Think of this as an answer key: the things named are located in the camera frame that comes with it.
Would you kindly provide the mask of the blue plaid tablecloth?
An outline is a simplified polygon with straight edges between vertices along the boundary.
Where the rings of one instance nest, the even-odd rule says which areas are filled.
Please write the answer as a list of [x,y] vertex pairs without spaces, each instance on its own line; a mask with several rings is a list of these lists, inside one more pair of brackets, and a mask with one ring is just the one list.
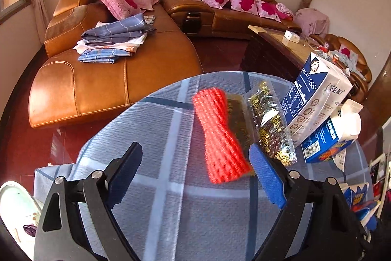
[[[222,71],[193,76],[168,85],[128,108],[91,138],[74,164],[38,169],[34,195],[46,201],[59,176],[85,179],[120,158],[133,142],[142,146],[142,162],[121,203],[112,214],[138,260],[255,260],[280,208],[271,203],[259,178],[211,183],[205,161],[204,131],[195,115],[193,96],[216,87],[243,96],[258,83],[272,83],[280,101],[292,84],[253,72]],[[369,167],[360,146],[347,147],[345,171],[332,160],[306,163],[301,145],[295,148],[296,170],[308,180],[334,177],[338,184],[370,183]],[[93,251],[104,255],[86,204],[79,210]],[[288,255],[299,252],[312,204],[305,205]]]

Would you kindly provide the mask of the white box on coffee table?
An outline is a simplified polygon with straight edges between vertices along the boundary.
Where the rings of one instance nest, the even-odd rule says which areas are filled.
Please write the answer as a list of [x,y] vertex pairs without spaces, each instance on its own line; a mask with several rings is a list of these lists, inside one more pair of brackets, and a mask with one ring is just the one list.
[[296,44],[298,44],[300,42],[300,36],[297,35],[296,33],[289,31],[289,30],[285,31],[284,38],[286,38],[290,42],[294,42]]

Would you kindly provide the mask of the tall white blue carton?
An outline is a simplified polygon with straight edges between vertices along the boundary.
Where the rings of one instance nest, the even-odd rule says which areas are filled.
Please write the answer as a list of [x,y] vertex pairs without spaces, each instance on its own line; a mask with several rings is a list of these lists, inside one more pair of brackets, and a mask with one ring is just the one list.
[[309,137],[341,104],[352,87],[339,67],[311,53],[281,101],[293,145],[299,146]]

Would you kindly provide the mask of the small white blue carton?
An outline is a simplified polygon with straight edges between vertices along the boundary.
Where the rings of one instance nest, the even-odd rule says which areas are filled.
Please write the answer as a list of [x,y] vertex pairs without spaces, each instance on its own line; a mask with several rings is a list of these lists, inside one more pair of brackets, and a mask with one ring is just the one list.
[[362,226],[369,231],[375,231],[378,224],[376,216],[381,201],[378,199],[366,200],[369,194],[370,183],[348,185],[339,184],[349,209],[355,214]]

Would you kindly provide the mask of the blue Look milk carton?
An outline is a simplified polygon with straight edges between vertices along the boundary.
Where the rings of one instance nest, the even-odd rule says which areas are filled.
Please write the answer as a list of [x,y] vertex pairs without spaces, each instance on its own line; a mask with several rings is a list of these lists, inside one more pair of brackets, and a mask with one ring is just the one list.
[[346,149],[361,132],[363,106],[347,99],[305,139],[301,146],[306,163],[323,162]]

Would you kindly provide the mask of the purple wrapper in bin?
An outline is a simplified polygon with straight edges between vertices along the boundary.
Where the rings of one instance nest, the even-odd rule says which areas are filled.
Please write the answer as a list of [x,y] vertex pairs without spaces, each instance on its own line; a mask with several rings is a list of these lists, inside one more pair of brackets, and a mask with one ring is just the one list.
[[36,231],[37,231],[37,226],[36,225],[33,225],[33,224],[30,224],[30,225],[23,225],[22,226],[24,232],[31,236],[31,237],[35,237],[36,236]]

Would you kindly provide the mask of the wooden glass-top coffee table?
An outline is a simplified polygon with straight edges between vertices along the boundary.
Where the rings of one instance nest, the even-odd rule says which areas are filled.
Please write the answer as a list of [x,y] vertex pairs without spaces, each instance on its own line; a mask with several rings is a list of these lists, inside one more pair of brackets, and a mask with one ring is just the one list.
[[250,40],[240,68],[261,74],[277,76],[293,82],[309,55],[319,44],[312,38],[300,37],[295,43],[285,38],[284,32],[248,26]]

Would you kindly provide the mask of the clear gold snack wrapper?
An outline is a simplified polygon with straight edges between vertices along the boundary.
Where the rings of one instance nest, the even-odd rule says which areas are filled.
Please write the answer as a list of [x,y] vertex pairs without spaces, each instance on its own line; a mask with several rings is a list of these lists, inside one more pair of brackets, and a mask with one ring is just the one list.
[[247,108],[245,107],[243,96],[239,94],[227,93],[228,122],[229,128],[238,140],[245,160],[250,166],[247,176],[255,176],[254,169],[249,161],[249,148],[252,144],[252,135],[247,127]]

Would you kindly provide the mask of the brown leather long sofa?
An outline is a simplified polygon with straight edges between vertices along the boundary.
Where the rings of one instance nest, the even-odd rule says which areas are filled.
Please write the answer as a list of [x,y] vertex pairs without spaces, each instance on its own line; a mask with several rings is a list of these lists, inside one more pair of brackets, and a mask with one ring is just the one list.
[[[275,0],[261,0],[275,4]],[[292,21],[277,22],[250,13],[234,11],[227,3],[222,9],[215,9],[200,0],[160,0],[164,10],[188,36],[220,37],[246,39],[250,38],[249,25],[261,26],[284,32],[289,30],[296,34],[302,28]]]

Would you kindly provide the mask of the pink cloth covered stand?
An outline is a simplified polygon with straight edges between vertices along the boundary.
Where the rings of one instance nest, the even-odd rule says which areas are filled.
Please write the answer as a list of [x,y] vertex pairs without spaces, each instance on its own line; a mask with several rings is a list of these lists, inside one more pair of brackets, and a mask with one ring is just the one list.
[[317,9],[299,9],[293,21],[302,29],[302,36],[314,34],[324,37],[329,33],[329,17]]

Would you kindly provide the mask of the pink floral pillow on chaise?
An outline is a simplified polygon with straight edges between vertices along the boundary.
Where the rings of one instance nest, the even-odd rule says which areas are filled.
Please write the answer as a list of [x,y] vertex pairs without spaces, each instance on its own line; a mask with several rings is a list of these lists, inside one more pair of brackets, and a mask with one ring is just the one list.
[[145,11],[153,11],[159,0],[100,0],[117,19],[123,20]]

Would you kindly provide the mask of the light blue cartoon trash bin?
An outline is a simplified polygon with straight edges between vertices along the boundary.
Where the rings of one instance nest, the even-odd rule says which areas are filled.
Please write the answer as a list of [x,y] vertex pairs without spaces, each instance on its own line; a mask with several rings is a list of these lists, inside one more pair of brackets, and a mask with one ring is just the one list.
[[35,237],[27,235],[22,226],[33,224],[38,228],[41,212],[39,204],[19,183],[9,181],[1,186],[1,219],[30,260],[34,260]]

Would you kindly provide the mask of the red foam fruit net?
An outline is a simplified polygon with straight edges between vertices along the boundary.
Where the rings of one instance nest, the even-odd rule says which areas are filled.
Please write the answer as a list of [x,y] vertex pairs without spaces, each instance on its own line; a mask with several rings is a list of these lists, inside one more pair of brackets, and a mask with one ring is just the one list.
[[196,117],[204,131],[205,161],[211,183],[233,182],[251,172],[239,141],[229,128],[226,94],[216,87],[192,98]]

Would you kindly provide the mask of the gold patterned clear bag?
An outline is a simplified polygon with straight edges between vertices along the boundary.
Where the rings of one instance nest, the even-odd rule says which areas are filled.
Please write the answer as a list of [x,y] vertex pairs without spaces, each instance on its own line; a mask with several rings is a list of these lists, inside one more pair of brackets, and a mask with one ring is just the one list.
[[298,159],[272,83],[268,80],[258,83],[245,94],[244,102],[253,141],[269,158],[284,166],[294,165]]

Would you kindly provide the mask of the small white medicine box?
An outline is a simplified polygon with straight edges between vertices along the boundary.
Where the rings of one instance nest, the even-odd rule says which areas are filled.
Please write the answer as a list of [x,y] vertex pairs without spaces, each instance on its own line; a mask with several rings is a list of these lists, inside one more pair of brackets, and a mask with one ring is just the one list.
[[346,153],[347,153],[346,149],[343,149],[332,157],[334,164],[342,172],[345,171]]

